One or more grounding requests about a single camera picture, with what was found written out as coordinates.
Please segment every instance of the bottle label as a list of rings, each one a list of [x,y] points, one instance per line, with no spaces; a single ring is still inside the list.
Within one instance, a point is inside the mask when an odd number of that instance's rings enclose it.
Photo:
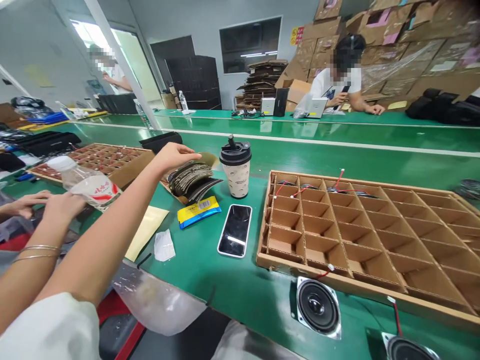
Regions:
[[[94,175],[80,181],[70,189],[70,192],[83,195],[92,202],[102,205],[112,200],[120,189],[108,177]]]

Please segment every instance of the stack of cardboard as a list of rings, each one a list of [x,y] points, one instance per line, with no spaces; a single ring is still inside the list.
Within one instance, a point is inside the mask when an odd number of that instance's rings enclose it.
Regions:
[[[260,110],[262,98],[274,98],[275,84],[287,63],[286,60],[269,60],[249,65],[246,84],[237,89],[243,90],[243,95],[236,96],[237,109]]]
[[[382,93],[392,102],[410,102],[428,88],[465,99],[480,86],[480,27],[475,1],[376,0],[369,11],[345,24],[338,17],[342,0],[320,0],[315,21],[306,24],[294,59],[277,83],[312,83],[328,66],[346,34],[360,34],[367,47],[361,58],[364,96]]]

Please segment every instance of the bottle cap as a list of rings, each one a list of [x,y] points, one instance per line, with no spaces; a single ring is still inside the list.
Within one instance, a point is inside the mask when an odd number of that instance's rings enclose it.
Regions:
[[[54,157],[53,159],[47,161],[46,164],[58,172],[64,172],[77,166],[77,163],[68,156]]]

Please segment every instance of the bracelet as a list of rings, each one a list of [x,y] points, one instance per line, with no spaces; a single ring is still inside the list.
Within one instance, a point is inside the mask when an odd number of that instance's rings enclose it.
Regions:
[[[27,257],[22,257],[22,258],[17,258],[15,259],[13,263],[16,263],[17,261],[20,261],[20,260],[26,260],[26,259],[34,259],[34,258],[57,258],[58,256],[57,255],[33,255],[33,256],[27,256]]]
[[[22,250],[19,251],[19,253],[22,253],[22,252],[28,251],[28,250],[53,250],[53,251],[61,251],[62,249],[61,249],[60,247],[50,246],[50,245],[32,245],[32,246],[24,247]]]

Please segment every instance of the sign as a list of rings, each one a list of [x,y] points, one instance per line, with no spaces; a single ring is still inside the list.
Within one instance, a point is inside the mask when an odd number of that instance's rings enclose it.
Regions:
[[[298,45],[304,36],[304,26],[297,26],[291,30],[290,45]]]

